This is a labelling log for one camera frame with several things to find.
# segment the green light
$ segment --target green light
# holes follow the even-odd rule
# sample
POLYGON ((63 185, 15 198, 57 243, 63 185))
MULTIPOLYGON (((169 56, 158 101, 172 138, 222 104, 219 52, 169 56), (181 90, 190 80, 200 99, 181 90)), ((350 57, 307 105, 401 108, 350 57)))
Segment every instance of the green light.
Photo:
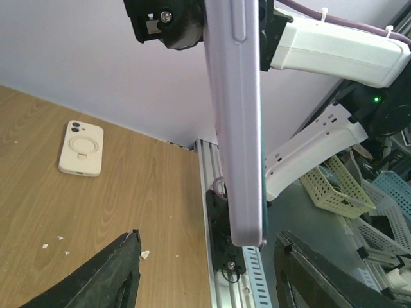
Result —
POLYGON ((375 104, 378 104, 379 102, 382 101, 382 98, 381 98, 381 96, 375 96, 373 101, 375 102, 375 104))

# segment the paper scrap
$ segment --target paper scrap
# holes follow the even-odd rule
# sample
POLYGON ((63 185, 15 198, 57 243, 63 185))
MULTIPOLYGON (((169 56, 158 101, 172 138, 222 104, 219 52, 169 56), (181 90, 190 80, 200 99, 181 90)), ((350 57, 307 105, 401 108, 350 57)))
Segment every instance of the paper scrap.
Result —
POLYGON ((149 254, 150 254, 150 251, 149 251, 149 250, 147 250, 147 251, 145 251, 145 252, 141 252, 141 259, 142 259, 142 260, 147 259, 147 257, 148 257, 149 254))

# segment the wooden surface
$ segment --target wooden surface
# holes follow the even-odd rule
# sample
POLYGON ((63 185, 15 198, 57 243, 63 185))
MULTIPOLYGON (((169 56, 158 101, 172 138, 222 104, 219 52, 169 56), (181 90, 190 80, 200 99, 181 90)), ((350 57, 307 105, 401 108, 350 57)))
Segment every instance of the wooden surface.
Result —
POLYGON ((136 307, 211 306, 196 153, 0 87, 0 161, 0 307, 24 304, 133 228, 150 250, 136 307), (72 119, 105 131, 97 178, 57 169, 72 119))

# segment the white wall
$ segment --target white wall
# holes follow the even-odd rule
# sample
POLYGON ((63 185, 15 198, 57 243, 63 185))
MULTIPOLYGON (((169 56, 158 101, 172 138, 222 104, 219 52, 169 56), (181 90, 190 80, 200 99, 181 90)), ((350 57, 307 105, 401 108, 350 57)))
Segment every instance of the white wall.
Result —
MULTIPOLYGON (((299 0, 386 26, 407 0, 299 0)), ((156 138, 215 141, 204 50, 134 38, 122 0, 2 0, 0 82, 156 138)), ((262 74, 267 151, 288 140, 337 82, 295 71, 262 74), (273 137, 279 131, 286 134, 273 137)))

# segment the white phone case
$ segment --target white phone case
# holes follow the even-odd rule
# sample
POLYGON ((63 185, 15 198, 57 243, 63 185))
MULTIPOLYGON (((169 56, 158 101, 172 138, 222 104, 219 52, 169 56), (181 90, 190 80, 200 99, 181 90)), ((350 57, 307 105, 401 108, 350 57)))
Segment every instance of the white phone case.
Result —
POLYGON ((103 128, 72 120, 67 125, 58 169, 64 173, 98 176, 103 156, 103 128))

